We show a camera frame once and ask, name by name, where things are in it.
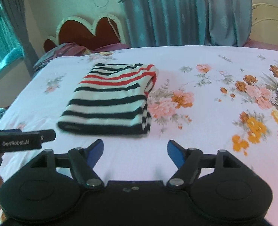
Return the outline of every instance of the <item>red stripe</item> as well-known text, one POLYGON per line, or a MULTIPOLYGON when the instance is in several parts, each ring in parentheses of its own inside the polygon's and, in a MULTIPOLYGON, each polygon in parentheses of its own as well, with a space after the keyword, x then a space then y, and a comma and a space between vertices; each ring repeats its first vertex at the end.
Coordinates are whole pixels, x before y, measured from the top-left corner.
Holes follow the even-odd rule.
POLYGON ((136 81, 136 80, 138 80, 138 79, 141 79, 141 78, 144 77, 144 76, 151 76, 151 77, 152 77, 153 84, 154 84, 153 78, 154 78, 155 75, 156 75, 155 72, 144 72, 144 73, 142 73, 140 76, 134 77, 134 78, 129 79, 129 80, 127 80, 127 81, 121 81, 121 82, 81 81, 80 84, 81 84, 81 83, 90 83, 90 84, 95 84, 95 85, 100 85, 100 86, 122 86, 122 85, 127 85, 127 84, 129 84, 129 83, 131 83, 131 82, 134 82, 134 81, 136 81))
POLYGON ((119 79, 122 79, 122 78, 125 78, 125 77, 134 76, 134 75, 138 74, 142 70, 150 70, 153 66, 154 66, 153 64, 150 64, 146 68, 143 68, 143 67, 139 68, 139 70, 137 72, 131 72, 131 73, 127 73, 127 74, 122 74, 120 76, 111 77, 111 78, 104 78, 104 77, 97 76, 97 75, 86 75, 84 78, 96 78, 96 79, 101 79, 101 80, 119 80, 119 79))

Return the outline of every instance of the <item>brown headboard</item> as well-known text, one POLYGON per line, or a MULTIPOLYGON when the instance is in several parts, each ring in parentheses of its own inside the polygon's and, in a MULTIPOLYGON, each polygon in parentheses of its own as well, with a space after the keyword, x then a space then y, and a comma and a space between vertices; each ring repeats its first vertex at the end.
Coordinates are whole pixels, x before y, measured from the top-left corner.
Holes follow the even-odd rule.
POLYGON ((120 20, 112 14, 104 14, 97 18, 93 25, 79 17, 63 19, 57 27, 56 36, 49 36, 44 42, 44 50, 55 48, 57 45, 75 42, 89 50, 125 43, 120 20))

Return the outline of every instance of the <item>headboard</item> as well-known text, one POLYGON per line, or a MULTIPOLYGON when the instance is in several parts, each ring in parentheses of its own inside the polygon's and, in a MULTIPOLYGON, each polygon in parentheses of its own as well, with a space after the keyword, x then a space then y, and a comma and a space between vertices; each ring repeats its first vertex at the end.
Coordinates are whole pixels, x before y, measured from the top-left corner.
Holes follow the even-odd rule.
POLYGON ((75 42, 89 50, 124 43, 125 37, 120 20, 112 14, 102 14, 91 25, 85 19, 71 16, 57 26, 55 37, 48 36, 44 42, 45 52, 67 42, 75 42))
POLYGON ((266 3, 253 5, 250 38, 278 45, 278 7, 266 3))

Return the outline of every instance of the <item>folded shirt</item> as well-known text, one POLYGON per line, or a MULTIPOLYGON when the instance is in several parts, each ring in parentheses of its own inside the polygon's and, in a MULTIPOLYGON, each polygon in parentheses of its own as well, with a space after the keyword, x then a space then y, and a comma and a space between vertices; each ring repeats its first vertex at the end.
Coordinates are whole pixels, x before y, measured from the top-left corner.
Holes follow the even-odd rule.
POLYGON ((149 133, 147 96, 156 76, 152 64, 96 64, 78 84, 58 127, 92 135, 149 133))

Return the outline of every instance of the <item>floral bed sheet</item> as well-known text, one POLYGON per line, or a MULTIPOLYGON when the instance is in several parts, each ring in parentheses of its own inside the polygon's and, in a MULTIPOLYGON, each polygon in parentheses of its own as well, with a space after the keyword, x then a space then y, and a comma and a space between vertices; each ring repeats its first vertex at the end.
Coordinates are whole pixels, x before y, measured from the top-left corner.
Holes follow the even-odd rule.
MULTIPOLYGON (((64 153, 101 138, 104 154, 95 172, 108 180, 163 180, 177 170, 167 142, 216 154, 227 149, 272 188, 266 219, 278 226, 278 52, 242 47, 177 46, 125 49, 51 61, 21 92, 0 129, 54 129, 43 149, 64 153), (95 63, 154 64, 159 69, 148 96, 153 117, 144 138, 78 136, 56 126, 78 82, 95 63)), ((3 156, 7 180, 40 151, 3 156)), ((201 176, 212 172, 205 169, 201 176)), ((59 172, 69 175, 63 168, 59 172)))

